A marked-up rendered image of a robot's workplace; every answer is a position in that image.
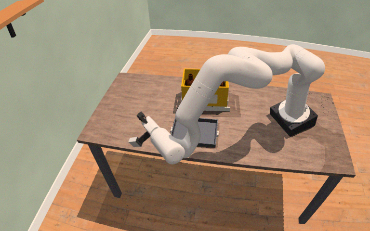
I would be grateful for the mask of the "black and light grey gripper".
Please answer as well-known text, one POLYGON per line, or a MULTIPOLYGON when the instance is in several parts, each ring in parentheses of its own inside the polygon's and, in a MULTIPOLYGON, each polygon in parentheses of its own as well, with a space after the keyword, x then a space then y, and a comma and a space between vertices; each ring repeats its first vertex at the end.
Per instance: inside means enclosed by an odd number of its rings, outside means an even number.
POLYGON ((150 134, 150 136, 155 130, 160 128, 151 117, 145 117, 142 111, 138 113, 137 117, 139 118, 139 120, 142 121, 142 125, 150 134))

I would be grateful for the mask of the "yellow wooden crate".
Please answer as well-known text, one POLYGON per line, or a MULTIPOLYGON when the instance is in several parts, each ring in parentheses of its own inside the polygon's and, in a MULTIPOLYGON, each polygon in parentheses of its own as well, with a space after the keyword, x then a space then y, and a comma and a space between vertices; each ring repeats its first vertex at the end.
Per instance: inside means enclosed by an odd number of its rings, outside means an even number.
MULTIPOLYGON (((185 81, 188 79, 188 74, 193 74, 193 78, 195 79, 199 71, 200 69, 184 69, 182 85, 181 85, 182 100, 190 88, 190 86, 185 86, 185 81)), ((211 99, 211 101, 209 102, 207 106, 227 107, 228 90, 229 90, 228 81, 225 81, 225 87, 218 88, 218 90, 216 91, 216 93, 214 94, 213 98, 211 99)))

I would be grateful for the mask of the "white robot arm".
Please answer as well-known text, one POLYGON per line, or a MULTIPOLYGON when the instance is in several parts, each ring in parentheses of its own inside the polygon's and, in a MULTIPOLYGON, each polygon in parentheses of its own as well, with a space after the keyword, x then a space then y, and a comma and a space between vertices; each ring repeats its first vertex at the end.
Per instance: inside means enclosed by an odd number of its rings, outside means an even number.
POLYGON ((288 122, 306 121, 310 114, 306 105, 309 87, 324 74, 324 62, 294 44, 282 52, 235 47, 228 54, 216 55, 204 63, 179 105, 175 118, 187 128, 186 136, 180 140, 159 128, 151 134, 152 144, 167 163, 179 163, 197 147, 201 137, 198 119, 223 81, 260 89, 271 82, 272 76, 287 73, 291 68, 298 73, 290 76, 286 100, 278 111, 288 122))

